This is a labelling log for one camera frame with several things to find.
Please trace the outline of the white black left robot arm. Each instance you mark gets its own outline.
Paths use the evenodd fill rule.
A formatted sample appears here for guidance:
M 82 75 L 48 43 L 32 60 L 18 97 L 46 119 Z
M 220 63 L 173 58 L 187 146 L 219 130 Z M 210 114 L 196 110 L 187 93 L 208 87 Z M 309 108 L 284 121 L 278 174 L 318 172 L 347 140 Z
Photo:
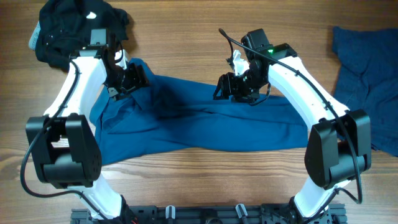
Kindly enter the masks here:
M 101 174 L 102 157 L 88 118 L 101 87 L 120 100 L 147 86 L 143 67 L 125 50 L 89 45 L 68 58 L 67 78 L 42 116 L 29 118 L 29 148 L 22 160 L 22 188 L 31 196 L 73 194 L 98 223 L 137 223 L 124 197 Z

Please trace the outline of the teal blue polo shirt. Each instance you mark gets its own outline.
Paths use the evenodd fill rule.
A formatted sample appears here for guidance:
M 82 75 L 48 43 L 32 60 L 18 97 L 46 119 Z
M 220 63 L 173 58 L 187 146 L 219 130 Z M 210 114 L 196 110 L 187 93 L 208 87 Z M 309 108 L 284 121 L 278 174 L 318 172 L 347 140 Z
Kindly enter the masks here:
M 148 87 L 119 101 L 103 90 L 91 109 L 103 164 L 191 147 L 250 152 L 308 143 L 305 122 L 284 97 L 257 106 L 214 100 L 213 85 L 144 72 Z

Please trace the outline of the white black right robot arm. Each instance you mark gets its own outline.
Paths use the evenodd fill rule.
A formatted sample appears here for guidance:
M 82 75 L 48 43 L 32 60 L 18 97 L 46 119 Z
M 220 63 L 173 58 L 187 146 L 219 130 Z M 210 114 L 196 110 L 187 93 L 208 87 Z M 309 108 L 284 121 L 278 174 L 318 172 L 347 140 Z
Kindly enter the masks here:
M 232 98 L 256 106 L 263 101 L 258 91 L 274 86 L 309 130 L 304 157 L 308 179 L 291 198 L 283 217 L 291 223 L 310 223 L 325 215 L 340 193 L 361 204 L 361 174 L 371 166 L 371 130 L 366 112 L 351 111 L 334 99 L 288 44 L 248 45 L 244 51 L 246 58 L 231 49 L 226 61 L 232 71 L 220 76 L 213 98 Z

